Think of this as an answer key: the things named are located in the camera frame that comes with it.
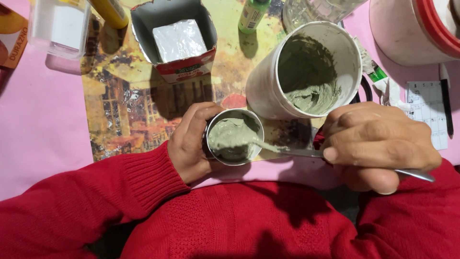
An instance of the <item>yellow bottle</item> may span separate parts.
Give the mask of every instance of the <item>yellow bottle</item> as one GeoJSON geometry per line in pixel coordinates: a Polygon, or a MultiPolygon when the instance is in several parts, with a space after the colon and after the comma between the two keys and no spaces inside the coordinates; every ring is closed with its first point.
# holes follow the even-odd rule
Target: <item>yellow bottle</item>
{"type": "Polygon", "coordinates": [[[102,19],[114,29],[128,25],[129,19],[118,0],[88,0],[102,19]]]}

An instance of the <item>right hand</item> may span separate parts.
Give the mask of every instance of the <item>right hand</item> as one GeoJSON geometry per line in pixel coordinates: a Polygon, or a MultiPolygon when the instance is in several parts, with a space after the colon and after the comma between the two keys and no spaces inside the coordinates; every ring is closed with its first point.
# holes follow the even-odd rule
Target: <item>right hand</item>
{"type": "Polygon", "coordinates": [[[209,161],[202,149],[206,121],[224,110],[213,102],[194,103],[172,133],[167,144],[169,158],[185,184],[224,167],[218,161],[209,161]]]}
{"type": "Polygon", "coordinates": [[[401,109],[373,102],[339,107],[324,124],[324,156],[352,190],[396,192],[403,178],[389,169],[430,171],[442,161],[431,129],[401,109]]]}

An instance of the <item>person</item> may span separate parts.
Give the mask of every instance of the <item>person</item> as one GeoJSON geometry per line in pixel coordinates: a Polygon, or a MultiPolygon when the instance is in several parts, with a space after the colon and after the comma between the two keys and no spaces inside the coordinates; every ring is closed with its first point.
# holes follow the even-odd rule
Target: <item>person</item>
{"type": "Polygon", "coordinates": [[[86,244],[112,225],[142,219],[122,259],[459,258],[460,176],[434,149],[426,124],[374,103],[328,115],[326,160],[362,192],[355,227],[297,184],[190,190],[213,170],[202,135],[206,120],[223,110],[194,104],[157,149],[54,175],[0,202],[0,257],[95,259],[86,244]],[[436,181],[384,168],[422,169],[436,181]]]}

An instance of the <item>white plastic bucket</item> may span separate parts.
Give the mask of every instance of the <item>white plastic bucket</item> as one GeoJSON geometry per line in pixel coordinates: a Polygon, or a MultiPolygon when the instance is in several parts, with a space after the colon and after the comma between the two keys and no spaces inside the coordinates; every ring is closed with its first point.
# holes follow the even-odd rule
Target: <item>white plastic bucket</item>
{"type": "Polygon", "coordinates": [[[251,108],[266,119],[321,118],[337,107],[349,104],[358,92],[362,61],[358,46],[341,27],[330,22],[304,24],[286,36],[251,72],[246,82],[246,98],[251,108]],[[292,105],[278,79],[278,60],[286,41],[294,35],[309,36],[333,55],[337,86],[342,92],[337,102],[324,114],[309,114],[292,105]]]}
{"type": "Polygon", "coordinates": [[[257,117],[257,115],[252,112],[252,111],[248,111],[248,110],[244,110],[244,109],[240,109],[240,108],[237,108],[237,109],[229,109],[229,110],[226,110],[226,111],[223,111],[221,113],[219,113],[217,116],[215,116],[211,122],[208,124],[207,128],[206,128],[206,131],[205,131],[205,137],[206,137],[206,144],[207,144],[207,148],[211,151],[211,154],[213,155],[213,157],[215,159],[217,159],[219,162],[221,162],[222,164],[224,165],[230,165],[230,166],[238,166],[238,165],[245,165],[247,163],[250,163],[252,160],[254,160],[254,158],[256,158],[256,156],[260,153],[260,151],[262,150],[261,147],[259,146],[256,146],[256,145],[252,145],[252,149],[251,149],[251,155],[248,157],[248,159],[246,160],[243,160],[243,161],[240,161],[240,162],[229,162],[229,161],[225,161],[225,160],[222,160],[220,157],[216,156],[214,154],[214,152],[210,149],[209,147],[209,143],[208,143],[208,137],[209,137],[209,132],[211,131],[211,129],[213,128],[213,126],[219,122],[220,119],[222,119],[226,113],[229,113],[229,112],[240,112],[242,114],[245,114],[247,115],[248,117],[254,119],[255,123],[259,126],[259,130],[257,131],[257,136],[262,140],[264,141],[265,139],[265,134],[264,134],[264,128],[262,126],[262,122],[260,121],[259,117],[257,117]]]}
{"type": "Polygon", "coordinates": [[[449,0],[371,0],[369,9],[380,49],[405,66],[460,59],[460,40],[451,33],[457,26],[452,17],[449,0]]]}

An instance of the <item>gray-green clay mixture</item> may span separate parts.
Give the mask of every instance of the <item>gray-green clay mixture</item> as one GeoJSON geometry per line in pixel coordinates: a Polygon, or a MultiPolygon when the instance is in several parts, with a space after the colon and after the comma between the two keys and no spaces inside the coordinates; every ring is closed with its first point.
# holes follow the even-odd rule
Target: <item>gray-green clay mixture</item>
{"type": "Polygon", "coordinates": [[[301,35],[284,45],[278,78],[286,98],[303,112],[325,114],[342,92],[332,54],[321,43],[301,35]]]}
{"type": "Polygon", "coordinates": [[[255,146],[280,152],[279,147],[263,142],[257,135],[259,125],[241,112],[224,113],[223,118],[211,130],[207,138],[214,155],[227,162],[240,162],[251,158],[255,146]]]}

